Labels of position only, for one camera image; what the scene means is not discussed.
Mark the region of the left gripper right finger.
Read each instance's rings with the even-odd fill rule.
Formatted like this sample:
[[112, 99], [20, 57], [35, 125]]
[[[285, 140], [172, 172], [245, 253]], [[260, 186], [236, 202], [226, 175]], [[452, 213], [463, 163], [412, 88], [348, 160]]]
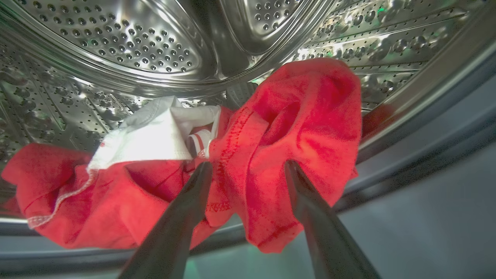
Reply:
[[285, 162], [285, 177], [293, 214], [305, 230], [315, 278], [379, 279], [377, 270], [297, 161]]

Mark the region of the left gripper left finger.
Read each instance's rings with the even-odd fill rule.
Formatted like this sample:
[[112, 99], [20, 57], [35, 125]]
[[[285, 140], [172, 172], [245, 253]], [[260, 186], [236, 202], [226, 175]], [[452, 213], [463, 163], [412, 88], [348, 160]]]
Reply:
[[200, 163], [126, 263], [120, 279], [184, 277], [193, 230], [205, 216], [212, 172], [211, 163]]

